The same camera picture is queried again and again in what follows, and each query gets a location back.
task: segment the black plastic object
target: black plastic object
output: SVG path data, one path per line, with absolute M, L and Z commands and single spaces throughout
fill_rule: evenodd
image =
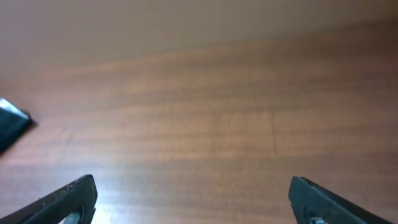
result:
M 293 177 L 289 200 L 298 224 L 391 224 L 304 177 Z
M 0 219 L 0 224 L 89 224 L 95 213 L 97 189 L 84 175 L 42 199 Z
M 13 144 L 33 125 L 30 116 L 4 98 L 0 98 L 0 152 Z

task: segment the black object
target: black object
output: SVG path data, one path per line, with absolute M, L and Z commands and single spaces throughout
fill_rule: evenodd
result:
M 293 177 L 289 200 L 298 224 L 391 224 L 304 177 Z
M 97 189 L 84 175 L 42 199 L 0 219 L 0 224 L 89 224 L 95 212 Z
M 27 113 L 0 98 L 0 152 L 13 144 L 32 124 Z

